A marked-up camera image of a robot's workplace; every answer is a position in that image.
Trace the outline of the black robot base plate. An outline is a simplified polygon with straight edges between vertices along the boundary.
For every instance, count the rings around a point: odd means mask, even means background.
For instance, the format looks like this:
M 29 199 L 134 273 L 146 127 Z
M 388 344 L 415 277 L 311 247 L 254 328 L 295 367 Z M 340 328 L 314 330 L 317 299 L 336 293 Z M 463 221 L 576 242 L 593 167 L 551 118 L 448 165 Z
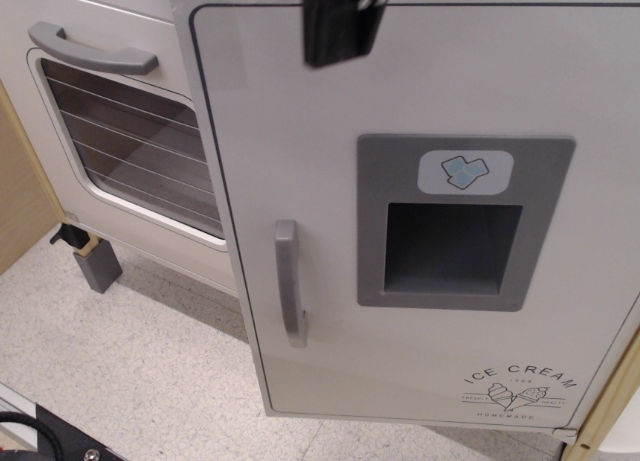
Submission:
M 65 460 L 124 460 L 110 447 L 40 405 L 36 405 L 36 418 L 47 425 L 60 441 Z

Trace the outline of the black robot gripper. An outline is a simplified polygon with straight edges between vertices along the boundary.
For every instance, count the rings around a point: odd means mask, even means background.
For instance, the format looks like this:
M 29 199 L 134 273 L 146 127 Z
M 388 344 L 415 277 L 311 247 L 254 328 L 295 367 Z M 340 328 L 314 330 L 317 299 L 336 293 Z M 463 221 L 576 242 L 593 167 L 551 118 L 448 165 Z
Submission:
M 368 55 L 388 0 L 303 0 L 304 60 L 321 68 Z

